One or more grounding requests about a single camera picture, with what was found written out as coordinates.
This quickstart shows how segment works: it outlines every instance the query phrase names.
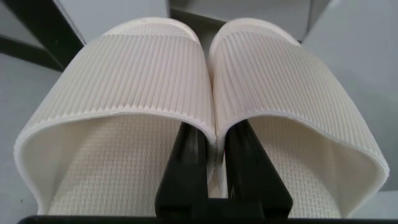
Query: white wall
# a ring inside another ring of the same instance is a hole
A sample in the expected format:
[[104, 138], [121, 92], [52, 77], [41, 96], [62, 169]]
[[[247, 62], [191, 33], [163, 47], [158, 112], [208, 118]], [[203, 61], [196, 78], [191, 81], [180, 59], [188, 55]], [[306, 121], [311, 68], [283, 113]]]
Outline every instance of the white wall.
[[0, 2], [0, 35], [43, 48], [2, 2]]
[[85, 44], [140, 17], [167, 17], [167, 0], [54, 0]]
[[398, 1], [333, 0], [303, 45], [335, 74], [366, 120], [398, 189]]

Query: slipper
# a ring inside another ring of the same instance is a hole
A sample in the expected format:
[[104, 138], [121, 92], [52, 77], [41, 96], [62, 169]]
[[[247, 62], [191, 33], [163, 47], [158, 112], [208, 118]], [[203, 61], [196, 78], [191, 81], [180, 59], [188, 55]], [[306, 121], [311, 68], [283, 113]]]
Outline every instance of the slipper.
[[218, 149], [228, 129], [248, 119], [293, 197], [289, 217], [348, 217], [386, 181], [388, 165], [354, 103], [286, 31], [230, 21], [213, 40], [209, 64]]
[[17, 138], [16, 165], [39, 215], [154, 216], [181, 122], [215, 145], [197, 36], [172, 19], [126, 22], [72, 60]]

